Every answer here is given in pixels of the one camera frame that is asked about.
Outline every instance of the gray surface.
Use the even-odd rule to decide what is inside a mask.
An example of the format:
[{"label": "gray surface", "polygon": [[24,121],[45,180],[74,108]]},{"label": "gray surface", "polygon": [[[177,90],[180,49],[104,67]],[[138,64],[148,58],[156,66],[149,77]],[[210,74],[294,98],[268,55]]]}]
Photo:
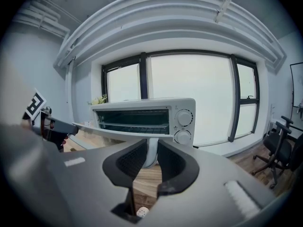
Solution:
[{"label": "gray surface", "polygon": [[285,192],[278,198],[273,200],[269,205],[267,205],[258,215],[245,221],[238,226],[241,227],[252,227],[252,226],[264,226],[264,223],[268,223],[274,214],[280,210],[282,205],[285,203],[289,196],[289,192]]},{"label": "gray surface", "polygon": [[[37,216],[53,226],[134,226],[110,212],[125,201],[128,189],[114,186],[104,174],[102,164],[108,156],[136,141],[59,153],[54,144],[43,142],[20,127],[1,127],[0,133],[2,139],[9,141],[0,149],[0,156],[10,183]],[[194,157],[200,167],[199,175],[184,192],[159,197],[137,226],[237,225],[244,221],[244,216],[224,187],[230,180],[237,181],[261,208],[275,199],[268,188],[230,160],[167,143]],[[80,157],[85,162],[69,167],[64,164]]]}]

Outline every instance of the chair armrest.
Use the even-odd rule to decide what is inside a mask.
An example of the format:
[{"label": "chair armrest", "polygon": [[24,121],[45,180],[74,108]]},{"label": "chair armrest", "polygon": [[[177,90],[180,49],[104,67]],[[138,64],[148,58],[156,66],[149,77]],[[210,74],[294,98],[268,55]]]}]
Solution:
[{"label": "chair armrest", "polygon": [[285,127],[283,124],[279,123],[278,121],[276,122],[276,126],[278,126],[281,130],[283,130],[283,132],[287,133],[287,134],[291,134],[292,131]]},{"label": "chair armrest", "polygon": [[286,122],[293,124],[294,122],[290,120],[289,118],[286,118],[285,116],[281,116],[282,119],[284,119]]}]

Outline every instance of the black office chair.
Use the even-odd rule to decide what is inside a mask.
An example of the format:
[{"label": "black office chair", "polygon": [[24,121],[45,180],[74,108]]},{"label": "black office chair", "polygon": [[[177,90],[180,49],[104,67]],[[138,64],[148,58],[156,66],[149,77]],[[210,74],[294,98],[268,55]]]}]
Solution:
[{"label": "black office chair", "polygon": [[294,145],[294,149],[292,151],[291,144],[285,139],[287,137],[287,134],[291,133],[289,125],[293,123],[293,121],[284,116],[282,116],[281,118],[286,120],[286,126],[282,125],[279,122],[276,122],[276,125],[278,127],[277,133],[270,134],[263,141],[265,147],[270,150],[270,158],[265,158],[258,155],[253,156],[254,160],[256,158],[259,158],[262,161],[266,162],[263,167],[251,172],[253,176],[266,168],[271,168],[271,172],[274,177],[274,184],[270,185],[270,189],[273,189],[277,185],[276,168],[282,170],[282,172],[280,173],[281,175],[285,169],[290,169],[291,171],[294,171],[303,161],[303,134],[297,139]]}]

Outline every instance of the window frame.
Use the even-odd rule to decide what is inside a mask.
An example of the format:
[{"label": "window frame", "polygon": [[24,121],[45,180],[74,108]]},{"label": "window frame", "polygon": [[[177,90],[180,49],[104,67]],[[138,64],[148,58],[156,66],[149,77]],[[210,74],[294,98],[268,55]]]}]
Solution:
[{"label": "window frame", "polygon": [[[259,116],[259,103],[260,103],[260,86],[259,86],[259,77],[258,77],[258,69],[257,65],[254,62],[251,62],[249,60],[246,60],[241,57],[237,57],[235,55],[231,55],[232,60],[232,68],[234,73],[234,82],[235,82],[235,109],[234,109],[234,120],[232,124],[232,131],[231,135],[228,138],[229,142],[233,142],[236,136],[236,131],[238,127],[239,122],[239,115],[240,115],[240,105],[245,104],[256,104],[256,113],[255,113],[255,120],[252,127],[251,133],[255,133],[257,123],[258,123],[258,116]],[[250,67],[254,70],[254,76],[255,76],[255,84],[256,84],[256,98],[245,98],[241,99],[241,88],[240,88],[240,77],[238,72],[238,64],[242,66]]]},{"label": "window frame", "polygon": [[107,65],[101,66],[101,91],[102,95],[107,95],[106,102],[108,103],[108,83],[107,83],[107,74],[111,71],[131,66],[134,64],[139,64],[139,78],[140,78],[140,92],[141,99],[148,98],[148,90],[147,90],[147,73],[146,73],[146,53],[143,52],[140,55],[131,56],[125,59],[121,59]]},{"label": "window frame", "polygon": [[[239,122],[239,115],[240,115],[240,105],[245,104],[256,104],[256,113],[255,113],[255,120],[253,124],[253,128],[251,133],[254,133],[258,123],[258,115],[259,115],[259,103],[260,103],[260,87],[259,87],[259,78],[258,78],[258,69],[256,63],[244,59],[242,57],[236,56],[234,54],[226,54],[222,52],[213,52],[213,51],[206,51],[206,50],[191,50],[191,49],[182,49],[182,50],[166,50],[166,51],[156,51],[150,53],[141,53],[139,55],[135,55],[132,57],[128,57],[125,59],[121,59],[107,65],[102,65],[101,68],[101,81],[102,81],[102,94],[108,95],[108,88],[107,88],[107,74],[113,70],[117,70],[126,66],[134,65],[136,63],[139,64],[139,76],[140,76],[140,90],[141,90],[141,99],[148,99],[148,75],[147,75],[147,68],[146,68],[146,58],[154,57],[154,56],[163,56],[163,55],[179,55],[179,54],[199,54],[199,55],[211,55],[211,56],[218,56],[224,57],[231,60],[231,68],[233,71],[233,81],[234,81],[234,93],[235,93],[235,100],[234,100],[234,112],[233,112],[233,119],[232,119],[232,128],[230,132],[230,136],[228,137],[229,142],[233,142],[235,140],[235,135],[238,127]],[[241,88],[240,88],[240,77],[238,72],[238,64],[242,66],[250,67],[254,70],[255,76],[255,84],[256,84],[256,98],[251,99],[241,99]]]}]

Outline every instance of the wall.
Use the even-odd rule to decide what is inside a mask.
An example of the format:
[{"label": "wall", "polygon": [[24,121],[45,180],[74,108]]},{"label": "wall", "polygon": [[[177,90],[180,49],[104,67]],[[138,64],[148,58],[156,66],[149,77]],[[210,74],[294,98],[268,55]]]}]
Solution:
[{"label": "wall", "polygon": [[290,64],[303,62],[303,40],[299,31],[282,37],[279,42],[287,54],[286,61],[276,75],[268,74],[269,100],[276,107],[275,119],[282,115],[291,116],[293,82]]},{"label": "wall", "polygon": [[46,106],[52,108],[52,116],[70,122],[65,95],[66,70],[53,68],[61,43],[62,39],[46,31],[12,23],[2,46],[23,81],[29,87],[37,88],[46,99]]},{"label": "wall", "polygon": [[72,107],[74,112],[74,120],[78,123],[91,120],[89,105],[91,102],[91,62],[86,62],[81,66],[74,68],[72,73]]}]

